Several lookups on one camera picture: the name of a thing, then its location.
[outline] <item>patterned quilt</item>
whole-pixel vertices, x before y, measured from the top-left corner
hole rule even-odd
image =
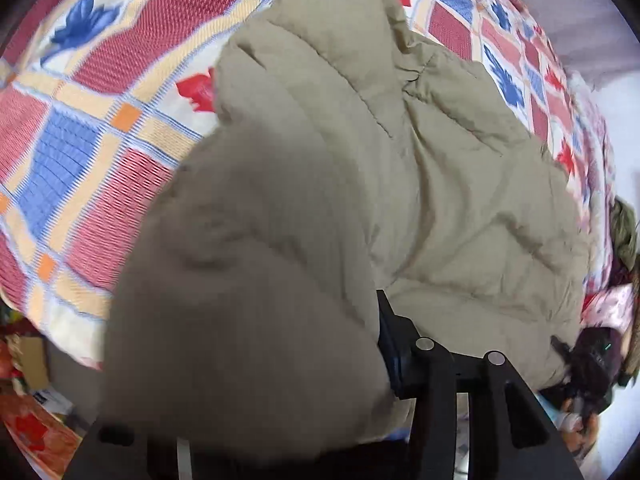
[[[613,244],[609,227],[609,215],[616,198],[614,192],[615,168],[613,148],[607,133],[607,124],[598,110],[591,89],[582,76],[572,73],[568,87],[574,104],[575,137],[581,142],[586,185],[585,199],[589,201],[589,226],[591,235],[589,271],[585,292],[596,294],[606,288],[613,264]]]
[[[272,0],[38,0],[0,59],[0,287],[99,366],[110,293],[150,200],[216,126],[212,66]],[[410,27],[482,62],[590,200],[566,75],[519,0],[399,0]]]

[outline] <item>checkered pattern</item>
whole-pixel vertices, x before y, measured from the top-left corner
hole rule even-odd
[[[271,1],[38,0],[0,59],[0,291],[79,362],[100,362],[146,208],[216,126],[209,67]]]
[[[141,218],[216,126],[209,69],[271,1],[39,0],[0,59],[1,291],[76,360],[99,364],[108,297]],[[413,30],[485,65],[568,169],[583,218],[566,77],[526,8],[400,1]]]
[[[97,127],[52,110],[35,143],[31,169],[17,204],[34,238],[86,172],[98,138]]]

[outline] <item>bed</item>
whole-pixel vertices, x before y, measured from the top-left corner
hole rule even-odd
[[[210,67],[271,1],[37,0],[5,42],[0,292],[56,347],[54,375],[69,368],[63,354],[100,367],[110,293],[144,211],[215,128]],[[592,235],[586,291],[599,291],[612,260],[614,165],[584,81],[521,0],[400,2],[415,32],[484,64],[565,168],[578,227]],[[72,382],[95,384],[86,373]]]

